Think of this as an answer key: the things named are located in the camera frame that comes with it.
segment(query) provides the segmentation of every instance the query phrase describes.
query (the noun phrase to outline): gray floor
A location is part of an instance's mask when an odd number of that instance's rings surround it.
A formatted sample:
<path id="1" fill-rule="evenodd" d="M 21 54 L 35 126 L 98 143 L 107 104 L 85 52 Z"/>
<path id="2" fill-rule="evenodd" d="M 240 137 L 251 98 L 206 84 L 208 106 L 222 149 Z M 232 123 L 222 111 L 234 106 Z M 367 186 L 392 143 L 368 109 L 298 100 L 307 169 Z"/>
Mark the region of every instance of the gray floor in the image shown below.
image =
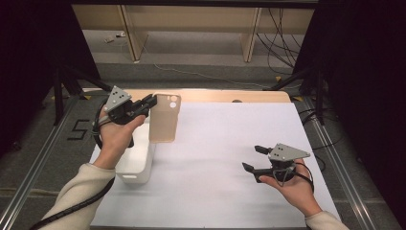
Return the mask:
<path id="1" fill-rule="evenodd" d="M 275 70 L 289 73 L 291 68 L 275 57 L 268 59 L 268 52 L 256 41 L 252 61 L 243 61 L 238 34 L 202 34 L 202 33 L 150 33 L 142 59 L 133 63 L 127 49 L 125 38 L 116 38 L 114 42 L 105 43 L 104 39 L 118 32 L 84 31 L 94 60 L 101 73 L 101 78 L 108 84 L 117 84 L 123 88 L 225 88 L 261 90 L 277 83 L 276 76 L 286 78 L 272 72 L 268 60 Z M 302 35 L 295 38 L 301 43 Z M 299 47 L 291 36 L 285 37 L 289 48 L 299 52 Z M 277 53 L 286 58 L 285 51 L 276 49 Z M 81 81 L 84 88 L 94 85 Z M 299 81 L 284 88 L 290 96 L 298 96 Z M 101 91 L 88 93 L 89 100 L 79 100 L 63 128 L 62 134 L 44 166 L 34 187 L 44 191 L 32 191 L 25 202 L 12 229 L 27 229 L 55 202 L 57 192 L 76 173 L 80 164 L 89 160 L 93 147 L 90 130 L 84 138 L 69 141 L 80 133 L 72 132 L 77 120 L 80 128 L 88 129 L 94 119 L 94 113 L 105 94 Z M 41 151 L 48 134 L 53 128 L 55 118 L 53 93 L 44 100 L 45 107 L 38 110 L 30 127 L 20 140 L 22 150 L 10 151 L 0 159 L 0 209 L 4 210 L 10 202 L 13 192 L 21 184 L 32 162 Z M 298 112 L 313 106 L 312 98 L 304 102 L 293 101 Z M 332 108 L 328 99 L 324 107 Z M 373 185 L 368 173 L 356 160 L 356 152 L 342 129 L 333 110 L 324 113 L 325 128 L 332 142 L 338 141 L 334 147 L 342 159 L 356 192 L 368 208 L 376 229 L 401 229 L 391 210 L 380 193 Z M 304 125 L 314 153 L 324 160 L 326 168 L 323 176 L 334 200 L 342 221 L 350 229 L 362 229 L 358 218 L 353 212 L 351 203 L 343 190 L 342 184 L 327 155 L 314 124 L 310 121 Z"/>

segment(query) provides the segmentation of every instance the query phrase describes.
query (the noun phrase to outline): white container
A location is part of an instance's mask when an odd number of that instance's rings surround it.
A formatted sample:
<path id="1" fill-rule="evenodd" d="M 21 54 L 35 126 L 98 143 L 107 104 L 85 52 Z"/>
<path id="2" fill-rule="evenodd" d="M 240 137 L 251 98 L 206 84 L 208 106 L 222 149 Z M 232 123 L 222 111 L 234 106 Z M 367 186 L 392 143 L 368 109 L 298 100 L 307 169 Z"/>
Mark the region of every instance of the white container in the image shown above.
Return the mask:
<path id="1" fill-rule="evenodd" d="M 147 183 L 155 144 L 149 142 L 149 122 L 135 129 L 134 146 L 127 149 L 116 166 L 116 174 L 124 183 Z"/>

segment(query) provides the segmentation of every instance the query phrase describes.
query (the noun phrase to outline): hand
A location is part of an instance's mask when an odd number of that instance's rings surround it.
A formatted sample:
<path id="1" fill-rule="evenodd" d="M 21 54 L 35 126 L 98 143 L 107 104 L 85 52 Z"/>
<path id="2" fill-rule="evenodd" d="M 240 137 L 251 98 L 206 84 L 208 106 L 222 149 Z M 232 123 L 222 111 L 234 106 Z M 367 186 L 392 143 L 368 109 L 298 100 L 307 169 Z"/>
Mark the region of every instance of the hand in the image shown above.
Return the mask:
<path id="1" fill-rule="evenodd" d="M 295 162 L 304 164 L 303 159 L 297 159 Z M 296 173 L 300 173 L 309 178 L 307 169 L 302 165 L 296 166 Z M 317 203 L 313 192 L 311 191 L 310 184 L 299 176 L 294 176 L 289 181 L 284 182 L 283 187 L 278 184 L 275 178 L 262 175 L 259 180 L 277 189 L 284 198 L 294 207 L 298 208 L 305 217 L 322 212 L 319 204 Z"/>
<path id="2" fill-rule="evenodd" d="M 104 111 L 101 112 L 101 117 L 106 115 Z M 102 169 L 113 170 L 129 146 L 135 128 L 142 125 L 145 119 L 146 116 L 140 115 L 124 126 L 115 123 L 101 126 L 101 153 L 93 165 Z"/>

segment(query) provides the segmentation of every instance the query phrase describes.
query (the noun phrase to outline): white tabletop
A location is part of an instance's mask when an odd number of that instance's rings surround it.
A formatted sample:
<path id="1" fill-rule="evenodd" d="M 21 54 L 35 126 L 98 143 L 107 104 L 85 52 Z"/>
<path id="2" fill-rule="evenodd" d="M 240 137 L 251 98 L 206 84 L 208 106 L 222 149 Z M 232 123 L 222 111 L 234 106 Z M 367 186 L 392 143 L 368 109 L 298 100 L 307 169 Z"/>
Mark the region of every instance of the white tabletop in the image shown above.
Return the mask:
<path id="1" fill-rule="evenodd" d="M 254 146 L 277 143 L 311 152 L 293 103 L 183 103 L 176 140 L 157 144 L 148 183 L 117 177 L 92 226 L 305 227 L 303 214 L 242 168 L 269 168 Z M 304 161 L 322 209 L 339 218 L 314 155 Z"/>

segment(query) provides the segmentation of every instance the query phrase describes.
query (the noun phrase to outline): beige phone case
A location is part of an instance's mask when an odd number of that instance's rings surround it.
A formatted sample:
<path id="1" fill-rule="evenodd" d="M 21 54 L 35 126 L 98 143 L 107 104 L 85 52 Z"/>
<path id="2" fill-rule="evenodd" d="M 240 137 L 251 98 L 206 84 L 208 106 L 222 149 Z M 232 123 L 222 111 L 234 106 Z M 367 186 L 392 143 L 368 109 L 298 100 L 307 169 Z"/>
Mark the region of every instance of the beige phone case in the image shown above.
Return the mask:
<path id="1" fill-rule="evenodd" d="M 150 110 L 149 142 L 175 140 L 181 97 L 178 94 L 156 92 L 157 105 Z"/>

